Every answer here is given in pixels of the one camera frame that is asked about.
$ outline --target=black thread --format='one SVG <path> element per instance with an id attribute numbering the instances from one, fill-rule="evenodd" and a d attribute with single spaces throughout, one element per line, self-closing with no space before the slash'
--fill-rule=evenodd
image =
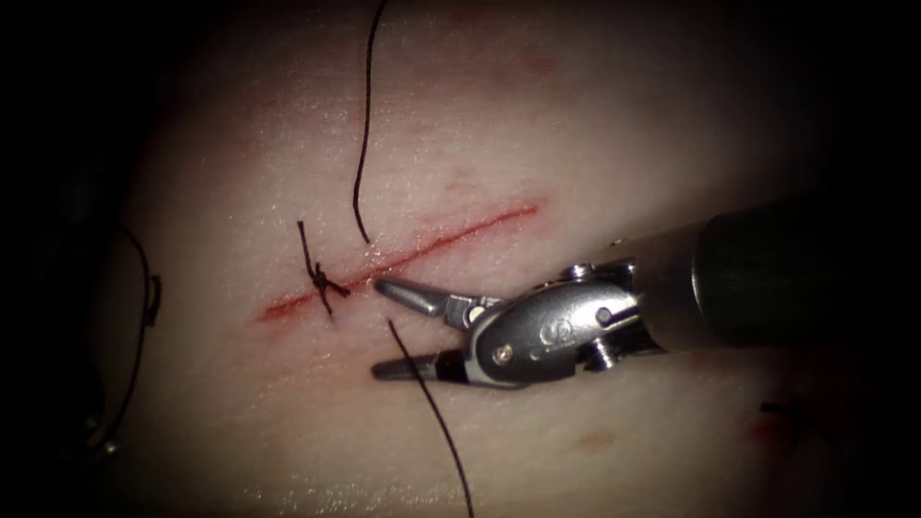
<path id="1" fill-rule="evenodd" d="M 403 353 L 403 357 L 406 358 L 406 363 L 409 364 L 410 369 L 413 371 L 415 380 L 422 388 L 422 392 L 425 394 L 425 398 L 429 400 L 429 406 L 432 407 L 432 412 L 435 413 L 435 417 L 438 419 L 438 425 L 441 426 L 441 431 L 444 433 L 444 438 L 448 441 L 448 448 L 451 449 L 451 455 L 454 456 L 454 463 L 458 467 L 460 484 L 463 486 L 463 496 L 467 501 L 467 516 L 469 516 L 469 518 L 473 518 L 473 501 L 470 499 L 470 486 L 467 485 L 467 476 L 463 473 L 461 456 L 458 454 L 458 449 L 454 445 L 454 439 L 451 438 L 451 434 L 448 432 L 448 425 L 445 424 L 444 417 L 441 416 L 441 412 L 438 410 L 438 405 L 435 404 L 435 399 L 429 392 L 429 388 L 425 386 L 425 380 L 423 380 L 422 375 L 419 374 L 419 369 L 415 367 L 413 358 L 410 357 L 409 351 L 406 350 L 406 345 L 404 345 L 403 341 L 400 340 L 400 336 L 396 334 L 396 328 L 393 327 L 393 320 L 388 318 L 387 325 L 390 327 L 390 333 L 393 335 L 393 339 L 396 341 L 396 344 L 399 345 L 400 351 Z"/>
<path id="2" fill-rule="evenodd" d="M 115 438 L 115 433 L 118 431 L 118 427 L 122 424 L 122 420 L 128 412 L 128 405 L 131 401 L 131 397 L 134 395 L 134 388 L 137 386 L 137 378 L 141 370 L 145 331 L 148 326 L 154 325 L 156 314 L 160 308 L 160 291 L 162 290 L 162 283 L 160 282 L 159 275 L 151 276 L 151 268 L 147 262 L 147 254 L 144 253 L 141 242 L 138 241 L 137 238 L 134 237 L 134 234 L 127 228 L 119 226 L 118 229 L 128 237 L 131 244 L 134 245 L 134 248 L 137 250 L 138 255 L 141 257 L 141 273 L 144 275 L 144 306 L 141 308 L 140 329 L 137 333 L 137 353 L 134 355 L 134 368 L 131 370 L 128 390 L 125 392 L 125 399 L 122 400 L 122 405 L 118 413 L 115 414 L 115 418 L 108 428 L 108 433 L 103 435 L 104 439 L 101 445 L 104 448 L 108 442 Z M 153 301 L 151 301 L 151 283 L 153 283 Z"/>
<path id="3" fill-rule="evenodd" d="M 371 244 L 365 231 L 365 223 L 362 221 L 362 213 L 358 208 L 358 196 L 362 188 L 362 172 L 365 170 L 365 155 L 367 154 L 367 134 L 371 126 L 371 53 L 374 50 L 374 35 L 377 33 L 377 25 L 381 21 L 381 14 L 384 13 L 384 7 L 387 6 L 388 0 L 383 0 L 377 6 L 377 12 L 371 21 L 371 33 L 367 37 L 367 56 L 365 61 L 365 136 L 362 138 L 362 154 L 358 159 L 358 173 L 355 174 L 355 187 L 352 190 L 352 209 L 355 211 L 355 221 L 358 223 L 358 229 L 362 233 L 365 243 Z"/>
<path id="4" fill-rule="evenodd" d="M 323 305 L 326 306 L 326 313 L 328 313 L 330 319 L 332 319 L 333 308 L 329 307 L 329 301 L 326 300 L 326 289 L 332 288 L 342 298 L 346 298 L 351 292 L 347 288 L 326 278 L 326 273 L 319 268 L 319 261 L 317 261 L 317 268 L 314 270 L 314 267 L 310 264 L 310 252 L 307 251 L 307 236 L 304 234 L 303 221 L 297 222 L 297 230 L 300 231 L 300 244 L 304 248 L 304 260 L 307 261 L 307 275 L 310 276 L 311 282 L 313 282 L 314 287 L 317 288 L 319 299 L 323 301 Z"/>

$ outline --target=pale tissue surface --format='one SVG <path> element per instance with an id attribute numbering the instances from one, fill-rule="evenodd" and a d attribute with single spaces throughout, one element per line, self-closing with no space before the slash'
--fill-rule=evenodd
<path id="1" fill-rule="evenodd" d="M 241 14 L 171 83 L 183 108 L 127 218 L 167 289 L 117 478 L 103 485 L 118 499 L 226 515 L 463 513 L 418 387 L 368 374 L 399 354 L 386 317 L 417 353 L 458 334 L 367 286 L 331 294 L 335 323 L 317 301 L 256 321 L 313 290 L 298 219 L 330 278 L 354 280 L 534 202 L 536 214 L 400 271 L 509 296 L 619 237 L 803 186 L 773 165 L 808 149 L 809 126 L 771 77 L 748 74 L 719 24 L 394 2 L 375 47 L 366 247 L 350 201 L 372 9 Z M 103 307 L 132 286 L 123 275 L 135 272 L 114 271 Z M 749 431 L 761 401 L 809 387 L 809 364 L 790 364 L 764 351 L 684 355 L 520 392 L 433 393 L 483 516 L 764 513 L 793 506 L 778 487 L 796 487 L 797 471 L 815 495 L 793 509 L 808 514 L 839 483 L 815 475 L 836 452 L 815 437 L 797 450 L 808 455 L 771 450 Z M 826 384 L 847 365 L 829 367 Z"/>

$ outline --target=wound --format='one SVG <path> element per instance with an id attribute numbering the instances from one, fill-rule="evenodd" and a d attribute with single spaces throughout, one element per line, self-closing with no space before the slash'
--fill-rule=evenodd
<path id="1" fill-rule="evenodd" d="M 401 268 L 415 264 L 429 257 L 443 253 L 445 250 L 461 245 L 466 238 L 483 232 L 499 232 L 505 228 L 518 230 L 515 224 L 521 224 L 535 218 L 540 213 L 542 200 L 525 201 L 518 207 L 503 212 L 498 216 L 483 220 L 477 224 L 464 227 L 455 232 L 436 236 L 425 246 L 413 247 L 412 250 L 389 253 L 382 264 L 368 264 L 350 280 L 343 281 L 341 287 L 354 292 L 368 286 L 368 282 L 385 273 L 393 273 Z M 269 322 L 288 318 L 301 307 L 320 301 L 319 292 L 283 296 L 263 310 L 257 322 Z"/>

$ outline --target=blood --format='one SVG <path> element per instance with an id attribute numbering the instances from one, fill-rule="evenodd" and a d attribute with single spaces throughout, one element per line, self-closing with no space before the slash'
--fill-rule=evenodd
<path id="1" fill-rule="evenodd" d="M 440 236 L 424 248 L 418 248 L 411 252 L 394 254 L 396 257 L 391 261 L 360 272 L 357 278 L 344 282 L 343 286 L 354 292 L 367 286 L 368 281 L 377 276 L 383 275 L 393 270 L 398 270 L 424 257 L 430 256 L 433 253 L 445 250 L 446 248 L 456 245 L 458 242 L 470 235 L 476 234 L 477 232 L 483 230 L 498 227 L 510 221 L 519 220 L 529 216 L 535 216 L 537 212 L 538 207 L 536 203 L 527 203 L 521 208 L 508 211 L 491 220 L 469 226 L 455 234 Z M 292 315 L 299 307 L 312 302 L 315 299 L 318 299 L 318 295 L 319 294 L 317 292 L 311 292 L 308 294 L 302 294 L 296 298 L 286 297 L 283 300 L 275 301 L 271 306 L 266 308 L 266 310 L 259 315 L 256 321 L 269 322 L 272 320 L 287 318 Z"/>

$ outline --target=screw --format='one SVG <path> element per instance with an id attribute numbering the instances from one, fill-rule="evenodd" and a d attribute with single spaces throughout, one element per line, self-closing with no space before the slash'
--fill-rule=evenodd
<path id="1" fill-rule="evenodd" d="M 587 277 L 594 270 L 595 267 L 591 263 L 579 263 L 561 271 L 559 276 L 563 280 L 579 280 Z"/>
<path id="2" fill-rule="evenodd" d="M 599 308 L 598 312 L 595 314 L 595 320 L 597 320 L 602 327 L 606 327 L 611 323 L 611 310 Z"/>
<path id="3" fill-rule="evenodd" d="M 467 310 L 467 321 L 473 323 L 473 321 L 482 315 L 484 311 L 486 311 L 486 309 L 484 309 L 483 306 L 473 306 Z"/>
<path id="4" fill-rule="evenodd" d="M 506 343 L 501 347 L 496 347 L 496 349 L 492 351 L 492 361 L 495 362 L 496 365 L 506 365 L 508 362 L 511 362 L 512 353 L 511 344 Z"/>

